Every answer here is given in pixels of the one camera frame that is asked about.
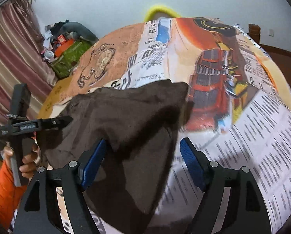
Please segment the orange sleeve left forearm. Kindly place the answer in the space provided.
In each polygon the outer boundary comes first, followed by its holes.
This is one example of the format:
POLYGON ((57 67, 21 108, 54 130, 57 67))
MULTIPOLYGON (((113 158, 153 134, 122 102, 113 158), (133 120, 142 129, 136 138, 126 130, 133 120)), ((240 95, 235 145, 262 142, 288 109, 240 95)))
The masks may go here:
POLYGON ((7 231, 27 186, 16 187, 13 174, 5 161, 0 168, 0 227, 7 231))

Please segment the person left hand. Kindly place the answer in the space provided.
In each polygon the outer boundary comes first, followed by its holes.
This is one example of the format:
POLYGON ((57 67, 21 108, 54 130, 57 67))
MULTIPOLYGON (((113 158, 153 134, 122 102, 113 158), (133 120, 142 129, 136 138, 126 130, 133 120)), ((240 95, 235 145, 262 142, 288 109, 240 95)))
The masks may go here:
MULTIPOLYGON (((29 181, 32 179, 35 171, 37 170, 37 159, 38 159, 38 145, 34 142, 32 144, 31 152, 25 155, 22 159, 23 165, 20 166, 19 170, 23 177, 29 181)), ((9 143, 3 149, 3 159, 6 163, 7 168, 11 169, 11 157, 13 156, 13 149, 10 147, 9 143)))

